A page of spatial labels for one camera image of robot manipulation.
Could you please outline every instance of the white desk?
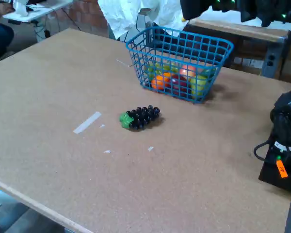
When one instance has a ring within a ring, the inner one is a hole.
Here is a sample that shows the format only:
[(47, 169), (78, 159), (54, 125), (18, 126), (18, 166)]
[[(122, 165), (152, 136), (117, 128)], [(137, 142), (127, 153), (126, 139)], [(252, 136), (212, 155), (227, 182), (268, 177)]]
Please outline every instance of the white desk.
[(28, 16), (22, 17), (15, 12), (4, 15), (6, 19), (11, 19), (23, 23), (30, 23), (35, 19), (39, 19), (52, 11), (56, 11), (60, 8), (70, 5), (73, 0), (47, 0), (46, 2), (38, 3), (36, 5), (28, 5), (33, 11), (28, 12)]
[(60, 8), (66, 7), (72, 4), (73, 0), (47, 0), (36, 5), (28, 5), (33, 11), (28, 12), (28, 16), (23, 17), (15, 12), (4, 15), (3, 17), (10, 20), (15, 20), (23, 23), (31, 23), (33, 20), (37, 21), (33, 25), (37, 41), (40, 42), (44, 37), (44, 27), (45, 25), (40, 22), (40, 18), (46, 16), (52, 11), (56, 11)]

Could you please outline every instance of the white cloth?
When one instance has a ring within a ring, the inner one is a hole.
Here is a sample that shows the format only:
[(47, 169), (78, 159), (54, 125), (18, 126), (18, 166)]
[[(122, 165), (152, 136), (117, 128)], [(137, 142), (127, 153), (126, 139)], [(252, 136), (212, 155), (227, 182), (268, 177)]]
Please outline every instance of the white cloth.
[(98, 0), (98, 4), (116, 39), (136, 26), (143, 8), (151, 9), (148, 16), (159, 26), (183, 30), (187, 24), (182, 22), (179, 0)]
[(28, 0), (13, 0), (13, 7), (15, 9), (15, 13), (23, 17), (28, 16), (28, 12), (26, 9), (27, 3)]

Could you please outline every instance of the blue wire basket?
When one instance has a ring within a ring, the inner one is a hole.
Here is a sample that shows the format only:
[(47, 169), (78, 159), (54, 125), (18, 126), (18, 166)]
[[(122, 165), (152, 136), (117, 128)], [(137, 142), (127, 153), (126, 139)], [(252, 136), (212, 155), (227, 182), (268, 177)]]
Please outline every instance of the blue wire basket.
[(234, 45), (217, 37), (151, 27), (126, 47), (143, 88), (199, 103)]

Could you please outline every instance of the white tape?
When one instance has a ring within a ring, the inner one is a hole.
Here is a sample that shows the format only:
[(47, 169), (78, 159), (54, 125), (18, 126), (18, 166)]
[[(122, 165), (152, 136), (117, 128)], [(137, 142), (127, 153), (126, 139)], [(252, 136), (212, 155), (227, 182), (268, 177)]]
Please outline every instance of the white tape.
[(281, 144), (280, 144), (279, 142), (277, 142), (277, 141), (275, 141), (275, 147), (277, 147), (277, 148), (280, 149), (280, 150), (287, 151), (286, 146), (281, 145)]
[(76, 134), (83, 132), (88, 126), (90, 126), (100, 116), (101, 116), (100, 112), (95, 112), (86, 121), (84, 121), (81, 125), (79, 125), (79, 127), (76, 128), (73, 132)]

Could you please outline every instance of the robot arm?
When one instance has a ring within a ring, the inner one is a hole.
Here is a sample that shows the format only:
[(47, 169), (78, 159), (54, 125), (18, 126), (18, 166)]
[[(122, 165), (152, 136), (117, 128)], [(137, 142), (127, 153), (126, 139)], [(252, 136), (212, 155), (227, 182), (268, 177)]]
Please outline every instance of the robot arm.
[(262, 27), (275, 20), (291, 23), (291, 0), (180, 0), (180, 3), (186, 20), (199, 17), (212, 6), (214, 11), (240, 11), (242, 22), (258, 17)]

